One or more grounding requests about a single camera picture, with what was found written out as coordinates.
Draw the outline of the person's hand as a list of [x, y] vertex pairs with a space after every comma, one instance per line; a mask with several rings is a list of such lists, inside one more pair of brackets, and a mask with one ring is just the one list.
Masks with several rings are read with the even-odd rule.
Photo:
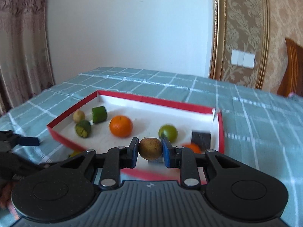
[[11, 203], [11, 193], [14, 188], [14, 182], [6, 182], [1, 186], [0, 206], [2, 209], [8, 208]]

